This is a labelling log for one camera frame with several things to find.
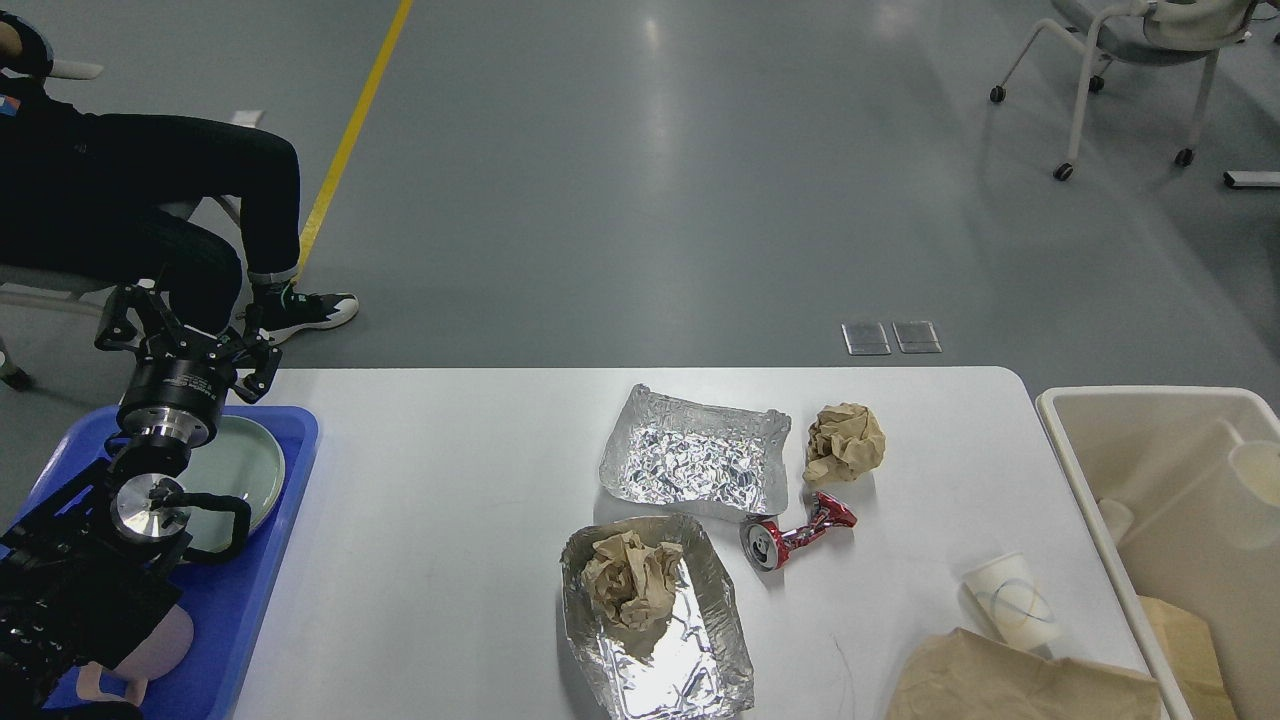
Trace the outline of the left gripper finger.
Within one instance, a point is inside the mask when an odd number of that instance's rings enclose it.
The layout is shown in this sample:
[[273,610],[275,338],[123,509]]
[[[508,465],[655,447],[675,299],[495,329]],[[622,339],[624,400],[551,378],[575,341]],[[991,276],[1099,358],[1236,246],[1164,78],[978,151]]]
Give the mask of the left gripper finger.
[[228,329],[205,351],[205,364],[247,404],[257,404],[270,392],[282,359],[282,350],[271,343],[259,318],[246,318],[243,333]]
[[157,290],[120,284],[104,305],[95,347],[131,352],[140,361],[200,360],[206,356],[206,336],[184,325]]

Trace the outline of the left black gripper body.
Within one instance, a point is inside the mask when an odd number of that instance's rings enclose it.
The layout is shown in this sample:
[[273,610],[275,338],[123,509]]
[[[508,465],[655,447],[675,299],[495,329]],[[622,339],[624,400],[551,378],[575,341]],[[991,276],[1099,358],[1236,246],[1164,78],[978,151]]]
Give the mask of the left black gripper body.
[[141,351],[119,402],[119,436],[132,445],[205,446],[218,436],[236,379],[234,366],[225,361]]

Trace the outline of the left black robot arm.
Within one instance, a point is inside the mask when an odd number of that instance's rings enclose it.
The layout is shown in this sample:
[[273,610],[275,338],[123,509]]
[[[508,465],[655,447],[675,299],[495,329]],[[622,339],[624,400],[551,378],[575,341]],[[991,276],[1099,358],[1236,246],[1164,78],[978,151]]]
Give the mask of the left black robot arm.
[[251,304],[244,329],[184,325],[157,290],[118,286],[95,343],[136,368],[104,455],[17,520],[3,544],[3,716],[138,719],[125,701],[49,707],[61,678],[87,662],[116,665],[161,624],[182,592],[180,561],[221,564],[250,537],[251,507],[180,486],[212,441],[234,392],[248,404],[271,387],[282,352]]

